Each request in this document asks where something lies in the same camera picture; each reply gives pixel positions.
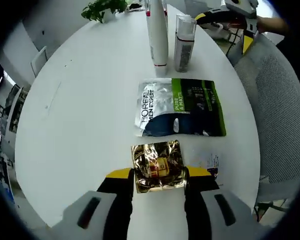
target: white mesh chair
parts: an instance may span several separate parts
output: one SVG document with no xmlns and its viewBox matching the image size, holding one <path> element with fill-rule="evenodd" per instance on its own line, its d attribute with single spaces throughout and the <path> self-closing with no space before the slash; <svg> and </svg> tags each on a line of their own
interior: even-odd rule
<svg viewBox="0 0 300 240">
<path fill-rule="evenodd" d="M 43 68 L 43 66 L 48 61 L 47 57 L 47 47 L 44 46 L 34 57 L 34 59 L 31 61 L 31 68 L 34 73 L 34 76 L 37 77 L 40 70 Z"/>
<path fill-rule="evenodd" d="M 229 52 L 258 130 L 261 172 L 257 202 L 287 199 L 300 184 L 300 83 L 279 49 L 259 34 L 244 56 Z"/>
</svg>

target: black cable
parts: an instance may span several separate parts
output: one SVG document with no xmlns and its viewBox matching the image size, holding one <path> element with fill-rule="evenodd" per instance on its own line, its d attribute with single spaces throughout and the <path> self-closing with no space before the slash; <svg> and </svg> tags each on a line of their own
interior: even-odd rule
<svg viewBox="0 0 300 240">
<path fill-rule="evenodd" d="M 260 218 L 259 218 L 259 213 L 258 213 L 258 211 L 257 211 L 257 208 L 254 206 L 253 209 L 254 209 L 254 211 L 255 211 L 256 221 L 259 222 L 259 221 L 260 221 Z"/>
<path fill-rule="evenodd" d="M 231 45 L 230 45 L 228 51 L 227 51 L 226 54 L 225 54 L 226 56 L 228 56 L 228 53 L 229 53 L 230 49 L 231 49 L 232 46 L 235 44 L 235 41 L 236 41 L 236 38 L 237 38 L 238 31 L 239 31 L 239 28 L 238 28 L 238 29 L 236 30 L 236 32 L 235 32 L 234 39 L 233 39 L 233 41 L 232 41 L 232 43 L 231 43 Z"/>
</svg>

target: gold foil packet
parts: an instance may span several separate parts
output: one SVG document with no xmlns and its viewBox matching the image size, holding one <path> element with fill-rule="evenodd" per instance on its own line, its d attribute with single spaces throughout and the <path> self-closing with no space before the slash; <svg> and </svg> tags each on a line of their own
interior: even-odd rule
<svg viewBox="0 0 300 240">
<path fill-rule="evenodd" d="M 131 147 L 136 191 L 147 193 L 185 185 L 178 140 Z"/>
</svg>

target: table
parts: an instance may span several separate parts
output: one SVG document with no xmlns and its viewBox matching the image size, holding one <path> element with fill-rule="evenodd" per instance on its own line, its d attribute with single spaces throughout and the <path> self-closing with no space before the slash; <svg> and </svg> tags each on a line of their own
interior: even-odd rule
<svg viewBox="0 0 300 240">
<path fill-rule="evenodd" d="M 134 136 L 138 82 L 156 76 L 145 13 L 119 14 L 106 24 L 88 23 L 40 71 L 24 103 L 16 135 L 17 180 L 49 226 L 59 222 L 63 210 L 85 192 L 95 191 L 106 174 L 132 167 L 131 145 L 175 139 L 180 141 L 186 165 L 201 151 L 220 153 L 223 187 L 250 208 L 254 206 L 260 150 L 247 95 L 226 56 L 199 27 L 189 71 L 174 71 L 178 13 L 168 6 L 167 77 L 213 80 L 227 136 Z M 135 193 L 128 239 L 187 239 L 183 191 Z"/>
</svg>

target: silver canister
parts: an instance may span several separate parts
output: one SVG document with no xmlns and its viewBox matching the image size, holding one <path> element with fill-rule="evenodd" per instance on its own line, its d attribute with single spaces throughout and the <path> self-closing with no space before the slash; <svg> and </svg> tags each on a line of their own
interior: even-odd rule
<svg viewBox="0 0 300 240">
<path fill-rule="evenodd" d="M 177 15 L 175 26 L 174 68 L 187 72 L 195 44 L 197 21 L 190 15 Z"/>
</svg>

